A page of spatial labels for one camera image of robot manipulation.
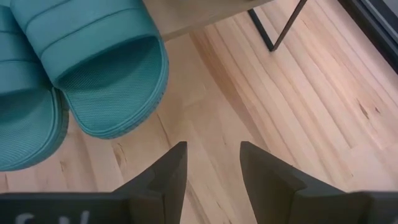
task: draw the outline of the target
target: table leg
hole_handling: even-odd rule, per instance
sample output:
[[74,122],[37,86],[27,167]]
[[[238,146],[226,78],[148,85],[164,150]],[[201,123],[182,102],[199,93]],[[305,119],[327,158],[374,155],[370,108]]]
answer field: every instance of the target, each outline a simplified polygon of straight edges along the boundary
[[254,25],[256,26],[257,30],[259,31],[262,39],[266,43],[269,51],[273,52],[276,49],[278,49],[280,43],[283,41],[284,37],[286,36],[286,33],[289,31],[289,29],[292,27],[292,24],[294,20],[296,20],[297,16],[300,14],[301,10],[303,9],[305,3],[307,0],[300,0],[300,2],[297,4],[297,7],[294,9],[293,14],[287,21],[284,29],[280,33],[280,36],[278,37],[276,43],[272,43],[271,39],[269,38],[265,28],[262,26],[260,19],[257,17],[257,14],[254,9],[248,10],[248,13],[250,15],[250,18],[252,19]]

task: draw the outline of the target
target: wooden floor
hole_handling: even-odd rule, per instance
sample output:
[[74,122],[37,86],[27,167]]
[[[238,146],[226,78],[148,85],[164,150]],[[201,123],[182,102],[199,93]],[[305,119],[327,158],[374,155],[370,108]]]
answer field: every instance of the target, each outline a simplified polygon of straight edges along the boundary
[[[256,9],[271,36],[296,3]],[[182,223],[255,223],[241,141],[343,190],[398,190],[398,75],[337,0],[308,1],[272,54],[246,13],[167,50],[168,90],[145,123],[104,141],[72,120],[55,155],[0,173],[0,191],[112,191],[179,141],[188,141]]]

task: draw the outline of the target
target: teal slide sandal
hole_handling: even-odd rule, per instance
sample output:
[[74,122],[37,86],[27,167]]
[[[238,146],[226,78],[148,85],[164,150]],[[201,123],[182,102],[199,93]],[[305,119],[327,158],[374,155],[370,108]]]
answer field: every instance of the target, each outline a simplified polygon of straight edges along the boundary
[[11,9],[84,132],[116,138],[155,110],[169,62],[141,0],[12,0]]
[[62,94],[51,86],[11,10],[0,6],[0,171],[48,158],[67,126]]

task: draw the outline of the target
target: textured footbed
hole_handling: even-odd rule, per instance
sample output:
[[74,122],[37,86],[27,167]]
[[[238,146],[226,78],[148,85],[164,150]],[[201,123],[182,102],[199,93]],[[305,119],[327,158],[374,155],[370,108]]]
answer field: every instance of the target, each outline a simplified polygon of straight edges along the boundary
[[32,166],[58,149],[68,125],[61,101],[46,89],[0,96],[0,171]]
[[167,83],[165,58],[163,43],[145,37],[68,72],[58,87],[84,132],[116,138],[155,110]]

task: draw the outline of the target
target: black metal frame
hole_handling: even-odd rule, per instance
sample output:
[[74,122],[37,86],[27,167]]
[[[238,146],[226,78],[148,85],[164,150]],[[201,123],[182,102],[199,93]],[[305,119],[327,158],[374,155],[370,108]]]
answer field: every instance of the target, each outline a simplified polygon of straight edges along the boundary
[[296,20],[297,16],[300,14],[300,12],[303,9],[303,7],[304,7],[306,2],[307,2],[307,0],[300,0],[300,2],[298,2],[296,8],[293,11],[293,14],[291,15],[291,17],[287,21],[284,29],[282,30],[282,32],[280,33],[280,36],[278,37],[277,41],[274,44],[272,43],[271,39],[269,38],[264,26],[262,26],[261,21],[258,18],[255,10],[254,9],[248,10],[250,18],[252,19],[252,21],[253,21],[254,25],[256,26],[257,30],[259,31],[263,41],[266,43],[269,51],[273,52],[276,49],[278,49],[280,43],[283,41],[283,39],[285,38],[287,32],[292,27],[293,22]]

